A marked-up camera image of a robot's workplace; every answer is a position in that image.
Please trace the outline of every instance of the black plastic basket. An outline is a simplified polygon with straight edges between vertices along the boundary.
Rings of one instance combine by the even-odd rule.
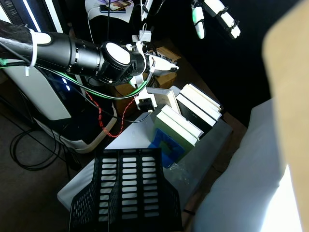
[[[71,204],[70,232],[182,229],[179,195],[164,178],[160,148],[97,154],[91,183]]]

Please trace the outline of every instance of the gray floor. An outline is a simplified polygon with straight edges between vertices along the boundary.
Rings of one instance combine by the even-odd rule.
[[[186,83],[192,82],[214,97],[185,58],[180,59],[178,64],[181,70],[178,72],[176,86],[183,87]],[[28,129],[25,124],[21,123],[1,104],[0,112],[18,123],[23,129]],[[240,140],[246,131],[246,128],[228,113],[224,115],[224,119],[232,126],[234,132],[214,163],[214,168],[209,171],[203,185],[189,203],[188,209],[196,209],[198,203],[205,197],[212,183],[220,176],[220,172],[227,167],[232,154],[238,148]],[[0,231],[66,231],[70,214],[56,198],[58,191],[68,182],[65,163],[57,159],[53,165],[38,172],[29,172],[20,168],[10,157],[9,145],[21,130],[1,115],[0,126]],[[112,133],[117,133],[118,130],[119,125],[116,125]],[[43,132],[34,132],[33,135],[50,148],[53,148],[53,139]],[[107,138],[102,146],[111,141],[112,139]],[[22,161],[28,163],[39,162],[50,154],[49,151],[46,151],[40,144],[27,136],[20,142],[17,153],[22,157]],[[82,165],[85,166],[93,158],[93,155],[80,155],[78,158]],[[190,217],[185,215],[183,221],[184,224],[188,224]]]

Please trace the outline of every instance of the white base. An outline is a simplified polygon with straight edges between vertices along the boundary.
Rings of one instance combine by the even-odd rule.
[[[114,116],[117,116],[116,110],[115,110],[113,105],[112,105],[112,107],[113,107],[113,110],[114,110]],[[83,140],[72,141],[72,140],[67,139],[66,137],[63,137],[62,135],[60,136],[60,139],[61,139],[61,141],[60,141],[59,140],[59,133],[57,133],[54,130],[53,130],[53,133],[52,133],[48,126],[41,123],[37,119],[34,119],[34,120],[38,123],[38,125],[49,136],[51,136],[53,138],[54,137],[53,133],[54,133],[55,138],[58,142],[64,143],[67,147],[74,149],[77,153],[80,153],[80,154],[85,154],[85,153],[89,153],[89,152],[93,151],[106,136],[106,133],[104,131],[102,131],[90,144],[86,144]],[[107,124],[107,126],[105,127],[106,130],[110,131],[112,129],[112,127],[115,125],[116,121],[117,121],[116,118],[112,118],[110,120],[110,122]]]

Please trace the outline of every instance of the smartphone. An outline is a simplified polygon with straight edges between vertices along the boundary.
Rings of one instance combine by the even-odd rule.
[[[107,11],[108,11],[108,4],[109,0],[106,0],[106,5],[105,7],[107,7]],[[112,12],[116,12],[116,11],[120,11],[124,8],[126,8],[127,6],[131,5],[131,3],[129,1],[126,1],[126,0],[118,0],[118,1],[114,1],[112,2],[111,0],[111,7],[110,7],[110,10]]]
[[[101,13],[108,13],[108,7],[104,6],[104,5],[100,5],[100,11]],[[110,13],[126,13],[126,9],[123,8],[119,11],[110,11]]]

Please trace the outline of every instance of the blue plastic holder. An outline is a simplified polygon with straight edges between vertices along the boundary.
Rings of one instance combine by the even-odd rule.
[[[181,155],[184,148],[160,129],[155,130],[155,136],[149,148],[162,149],[162,166],[169,168]]]

